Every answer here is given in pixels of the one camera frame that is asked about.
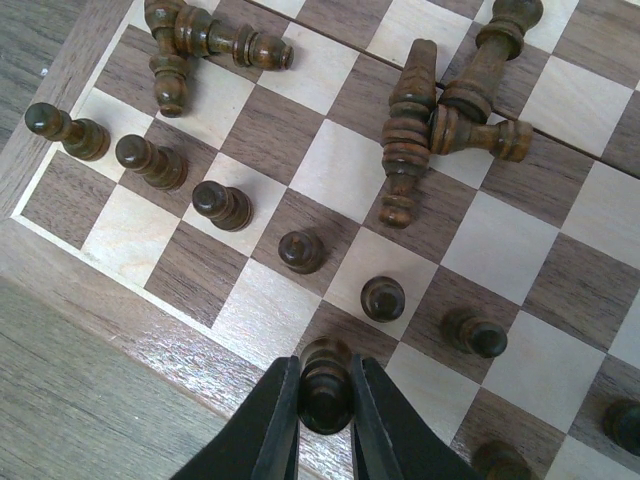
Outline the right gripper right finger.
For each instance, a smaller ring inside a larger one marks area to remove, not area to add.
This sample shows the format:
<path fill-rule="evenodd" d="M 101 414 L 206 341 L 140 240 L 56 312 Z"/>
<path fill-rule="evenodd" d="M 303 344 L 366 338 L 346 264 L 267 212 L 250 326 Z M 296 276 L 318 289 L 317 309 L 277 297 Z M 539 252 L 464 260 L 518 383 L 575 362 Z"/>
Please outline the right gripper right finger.
<path fill-rule="evenodd" d="M 372 357 L 351 361 L 352 464 L 356 479 L 479 479 L 438 438 Z"/>

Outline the dark chess piece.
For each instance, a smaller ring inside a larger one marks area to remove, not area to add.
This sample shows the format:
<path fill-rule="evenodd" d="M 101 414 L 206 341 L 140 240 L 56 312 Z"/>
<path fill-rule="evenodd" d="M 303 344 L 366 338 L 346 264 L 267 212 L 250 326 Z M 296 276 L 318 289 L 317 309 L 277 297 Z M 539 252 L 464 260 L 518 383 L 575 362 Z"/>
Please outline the dark chess piece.
<path fill-rule="evenodd" d="M 340 432 L 351 421 L 354 410 L 351 350 L 343 341 L 324 336 L 309 343 L 300 360 L 300 420 L 321 435 Z"/>

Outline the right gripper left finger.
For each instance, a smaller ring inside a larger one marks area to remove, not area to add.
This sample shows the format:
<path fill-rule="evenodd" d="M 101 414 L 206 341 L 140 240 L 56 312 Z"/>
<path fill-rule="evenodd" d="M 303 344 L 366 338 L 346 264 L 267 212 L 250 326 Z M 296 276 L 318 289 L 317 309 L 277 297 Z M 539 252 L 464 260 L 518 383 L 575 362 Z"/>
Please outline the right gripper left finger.
<path fill-rule="evenodd" d="M 300 360 L 270 365 L 224 428 L 175 479 L 296 479 Z"/>

